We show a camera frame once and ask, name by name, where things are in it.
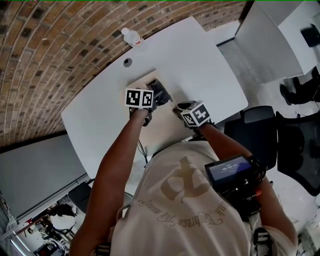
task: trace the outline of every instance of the white desk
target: white desk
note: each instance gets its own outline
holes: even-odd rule
[[[248,106],[223,55],[207,40],[206,32],[193,17],[161,30],[146,44],[146,51],[131,49],[103,70],[61,114],[72,145],[91,178],[128,121],[119,91],[154,69],[165,79],[175,102],[203,100],[215,123]],[[133,61],[130,67],[123,66],[126,58]],[[142,155],[137,151],[135,160],[139,159]]]

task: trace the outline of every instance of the bottle cap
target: bottle cap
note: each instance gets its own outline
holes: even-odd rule
[[[130,32],[130,30],[129,30],[129,28],[127,28],[127,27],[124,27],[123,29],[121,29],[121,33],[122,33],[123,35],[128,35],[129,32]]]

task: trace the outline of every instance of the brick wall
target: brick wall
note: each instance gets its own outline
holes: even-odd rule
[[[63,131],[61,111],[144,38],[194,16],[207,31],[239,19],[241,1],[0,2],[0,147]]]

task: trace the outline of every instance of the office chair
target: office chair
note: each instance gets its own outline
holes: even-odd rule
[[[277,161],[277,125],[271,106],[257,106],[228,121],[224,133],[246,147],[267,170]]]
[[[276,113],[278,171],[300,183],[310,195],[320,193],[320,112],[284,118]]]

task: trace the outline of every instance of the gray panel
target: gray panel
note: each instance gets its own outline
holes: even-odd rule
[[[260,8],[279,26],[303,1],[257,1]]]
[[[16,218],[85,173],[68,135],[0,154],[0,190]]]
[[[302,73],[284,35],[255,1],[234,42],[248,60],[259,83]]]

